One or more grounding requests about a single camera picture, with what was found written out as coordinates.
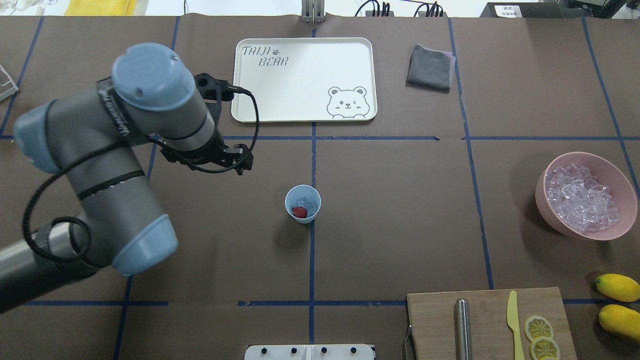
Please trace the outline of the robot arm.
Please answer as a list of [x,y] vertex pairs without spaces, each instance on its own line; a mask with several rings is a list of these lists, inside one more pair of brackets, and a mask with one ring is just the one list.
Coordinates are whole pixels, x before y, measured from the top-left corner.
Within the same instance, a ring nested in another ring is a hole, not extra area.
[[255,99],[192,75],[171,48],[148,42],[128,48],[93,88],[21,115],[14,140],[49,178],[23,211],[23,240],[1,251],[1,312],[103,268],[130,277],[172,255],[175,230],[133,148],[158,145],[167,161],[201,173],[249,171],[258,136],[227,146],[218,128],[235,94]]

